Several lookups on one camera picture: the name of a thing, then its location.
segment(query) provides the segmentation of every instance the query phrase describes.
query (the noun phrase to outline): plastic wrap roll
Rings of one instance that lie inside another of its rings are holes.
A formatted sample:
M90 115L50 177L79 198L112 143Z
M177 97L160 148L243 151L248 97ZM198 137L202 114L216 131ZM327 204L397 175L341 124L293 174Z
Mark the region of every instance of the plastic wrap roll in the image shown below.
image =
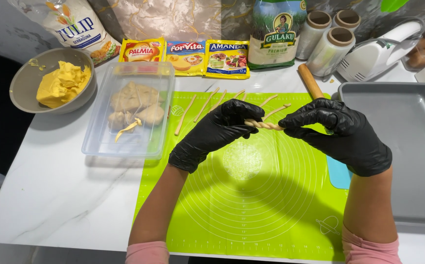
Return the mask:
M333 16L332 27L344 27L354 32L361 24L361 17L350 9L340 10Z
M331 74L356 43L353 32L346 28L327 29L315 46L306 65L316 76Z
M327 12L315 10L307 15L301 29L296 58L307 60L323 33L331 27L331 16Z

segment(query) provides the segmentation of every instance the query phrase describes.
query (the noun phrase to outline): pink sleeve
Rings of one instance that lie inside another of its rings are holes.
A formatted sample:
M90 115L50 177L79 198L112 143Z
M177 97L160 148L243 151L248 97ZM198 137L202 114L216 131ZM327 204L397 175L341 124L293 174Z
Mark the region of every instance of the pink sleeve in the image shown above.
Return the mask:
M127 247L125 264L168 264L169 256L163 241L133 244Z
M398 239L388 244L365 241L344 225L342 237L346 264L402 264L398 257Z

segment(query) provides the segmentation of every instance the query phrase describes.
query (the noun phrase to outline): green silicone baking mat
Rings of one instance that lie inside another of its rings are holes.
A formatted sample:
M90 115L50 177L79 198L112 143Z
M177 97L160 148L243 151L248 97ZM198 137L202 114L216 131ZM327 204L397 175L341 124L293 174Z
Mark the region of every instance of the green silicone baking mat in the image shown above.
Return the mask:
M179 136L174 131L193 95ZM168 154L196 123L193 119L210 93L175 92L163 158L144 165L135 215L168 162ZM235 93L227 93L223 102ZM274 93L248 93L259 105ZM219 100L216 93L204 117ZM280 93L263 106L277 123L309 103L307 93ZM309 126L324 132L323 126ZM347 191L334 188L325 154L282 131L260 129L210 153L188 176L167 234L171 252L344 260L341 229Z

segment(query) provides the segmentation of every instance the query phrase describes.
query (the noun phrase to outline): palmia margarine packet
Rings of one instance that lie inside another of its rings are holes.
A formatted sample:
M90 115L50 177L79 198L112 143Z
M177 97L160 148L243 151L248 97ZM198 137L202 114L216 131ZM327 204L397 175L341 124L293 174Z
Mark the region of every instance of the palmia margarine packet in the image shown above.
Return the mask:
M119 62L161 62L164 38L132 40L123 39Z
M175 75L203 75L205 44L205 41L167 41L164 60L173 65Z
M226 79L249 78L248 46L249 41L207 40L204 75Z

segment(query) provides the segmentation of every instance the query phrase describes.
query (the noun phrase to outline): dough strand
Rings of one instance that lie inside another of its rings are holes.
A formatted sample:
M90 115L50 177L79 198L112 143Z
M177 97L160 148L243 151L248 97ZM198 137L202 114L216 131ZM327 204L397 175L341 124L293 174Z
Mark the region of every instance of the dough strand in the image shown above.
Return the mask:
M266 105L271 99L278 97L277 94L271 96L270 98L266 99L263 103L261 103L261 105L259 105L260 107L263 107L263 105Z
M134 123L130 124L129 126L127 126L125 129L121 129L118 134L116 134L115 137L115 143L118 141L118 138L123 134L124 131L128 131L131 128L134 128L137 125L143 125L143 123L141 122L141 120L139 118L134 118L136 121L134 121Z
M277 108L277 109L275 109L275 110L271 111L269 114L267 114L265 117L263 117L263 121L265 121L268 117L270 117L270 115L272 115L272 114L274 114L274 113L276 113L276 112L279 112L279 111L281 111L281 110L283 110L283 109L286 109L286 108L288 108L289 106L291 106L291 104L290 104L290 103L289 103L289 104L285 104L285 105L281 106L280 108Z
M254 119L251 119L251 118L245 119L244 123L246 125L254 126L254 127L257 127L257 128L266 128L266 129L269 129L269 130L274 129L274 130L277 130L277 131L284 130L283 127L280 127L277 124L257 122L257 121L255 121Z
M236 93L232 99L236 99L241 93L245 92L245 89L241 90L240 92Z
M198 121L199 116L201 116L201 113L203 112L204 108L206 107L206 105L208 105L209 100L211 100L211 97L212 97L213 95L215 95L215 94L217 93L217 91L219 91L219 87L217 87L217 89L216 89L213 93L211 93L211 94L209 95L208 99L207 99L207 100L206 100L206 102L204 103L203 107L201 108L201 110L199 111L198 115L195 117L195 120L193 120L193 122L195 122L195 123L196 123L196 121Z
M226 93L227 93L227 90L224 90L221 97L219 98L219 101L211 108L211 110L209 110L209 112L213 111L214 109L216 109L217 106L219 106L221 104L221 101L222 101L222 99L224 99L224 96L226 95Z
M178 123L177 129L175 130L175 136L178 136L178 134L180 133L181 124L183 124L183 120L185 119L186 112L188 111L188 109L190 109L195 98L196 98L196 94L193 95L193 98L191 99L190 104L186 107L185 111L183 112L183 115L180 118L180 123Z

